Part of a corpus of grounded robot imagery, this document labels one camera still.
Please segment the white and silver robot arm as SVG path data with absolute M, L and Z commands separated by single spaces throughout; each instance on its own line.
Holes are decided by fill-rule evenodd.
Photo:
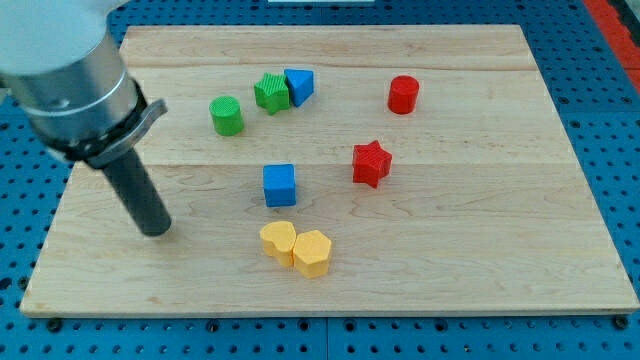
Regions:
M 6 0 L 1 85 L 41 141 L 68 161 L 104 168 L 133 150 L 156 119 L 108 29 L 123 0 Z

